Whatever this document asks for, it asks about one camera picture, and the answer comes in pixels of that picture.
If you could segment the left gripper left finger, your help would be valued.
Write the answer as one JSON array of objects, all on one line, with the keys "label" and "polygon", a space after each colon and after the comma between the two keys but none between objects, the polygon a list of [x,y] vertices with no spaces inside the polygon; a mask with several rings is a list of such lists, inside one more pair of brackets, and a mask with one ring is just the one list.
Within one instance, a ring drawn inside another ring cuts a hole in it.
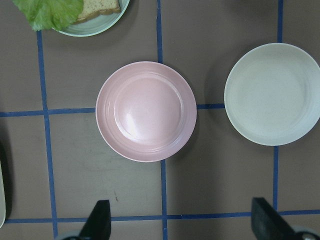
[{"label": "left gripper left finger", "polygon": [[80,240],[109,240],[111,236],[111,209],[109,200],[99,200],[81,229]]}]

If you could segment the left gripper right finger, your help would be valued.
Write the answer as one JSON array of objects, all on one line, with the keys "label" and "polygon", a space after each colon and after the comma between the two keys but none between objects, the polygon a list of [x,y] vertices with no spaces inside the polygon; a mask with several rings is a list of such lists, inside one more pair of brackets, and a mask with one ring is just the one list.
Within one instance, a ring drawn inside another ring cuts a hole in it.
[{"label": "left gripper right finger", "polygon": [[251,201],[251,229],[257,240],[291,240],[293,228],[263,198]]}]

